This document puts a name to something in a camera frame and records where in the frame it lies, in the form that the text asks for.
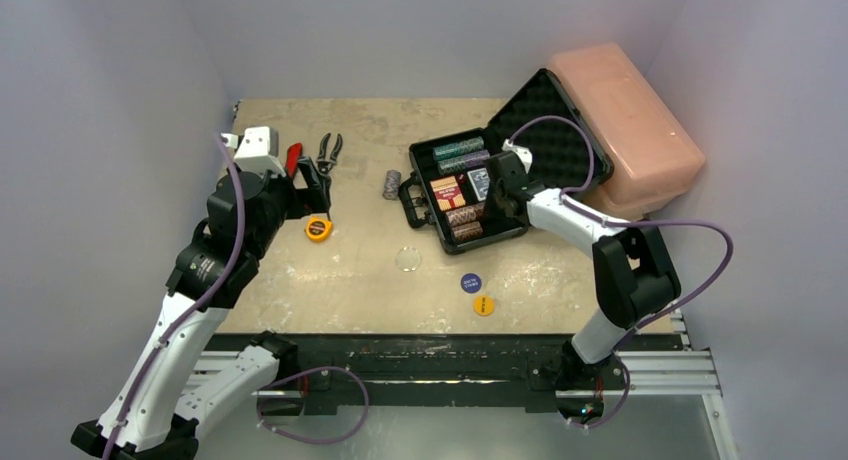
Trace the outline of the blue playing card deck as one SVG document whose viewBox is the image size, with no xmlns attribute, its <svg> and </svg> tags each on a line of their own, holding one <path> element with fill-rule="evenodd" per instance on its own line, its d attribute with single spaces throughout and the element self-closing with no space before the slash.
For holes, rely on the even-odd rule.
<svg viewBox="0 0 848 460">
<path fill-rule="evenodd" d="M 468 180 L 479 202 L 484 202 L 487 198 L 490 179 L 486 168 L 478 168 L 467 172 Z"/>
</svg>

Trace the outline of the brown poker chip stack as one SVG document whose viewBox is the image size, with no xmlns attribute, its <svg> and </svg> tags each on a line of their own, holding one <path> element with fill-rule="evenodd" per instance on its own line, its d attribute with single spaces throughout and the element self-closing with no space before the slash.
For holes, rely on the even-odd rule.
<svg viewBox="0 0 848 460">
<path fill-rule="evenodd" d="M 468 222 L 452 227 L 451 235 L 457 244 L 461 244 L 481 237 L 483 227 L 479 221 Z"/>
</svg>

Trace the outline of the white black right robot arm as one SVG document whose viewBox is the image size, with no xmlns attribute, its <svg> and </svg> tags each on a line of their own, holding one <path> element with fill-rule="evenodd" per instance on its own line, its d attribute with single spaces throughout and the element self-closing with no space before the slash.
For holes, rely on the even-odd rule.
<svg viewBox="0 0 848 460">
<path fill-rule="evenodd" d="M 561 361 L 564 379 L 584 387 L 639 321 L 681 294 L 662 234 L 653 226 L 606 217 L 558 188 L 532 181 L 515 152 L 491 157 L 485 168 L 489 212 L 552 233 L 592 261 L 597 310 L 563 347 Z"/>
</svg>

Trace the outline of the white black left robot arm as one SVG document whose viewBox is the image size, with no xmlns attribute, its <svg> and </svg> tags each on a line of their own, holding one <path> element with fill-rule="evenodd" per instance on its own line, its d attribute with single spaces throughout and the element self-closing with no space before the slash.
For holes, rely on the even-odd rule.
<svg viewBox="0 0 848 460">
<path fill-rule="evenodd" d="M 201 439 L 249 394 L 295 382 L 301 369 L 297 345 L 264 331 L 198 391 L 183 392 L 283 223 L 329 209 L 311 158 L 287 166 L 297 168 L 305 187 L 295 187 L 290 171 L 251 172 L 244 161 L 234 161 L 218 181 L 206 218 L 177 256 L 131 376 L 106 412 L 76 426 L 72 445 L 96 458 L 192 459 Z"/>
</svg>

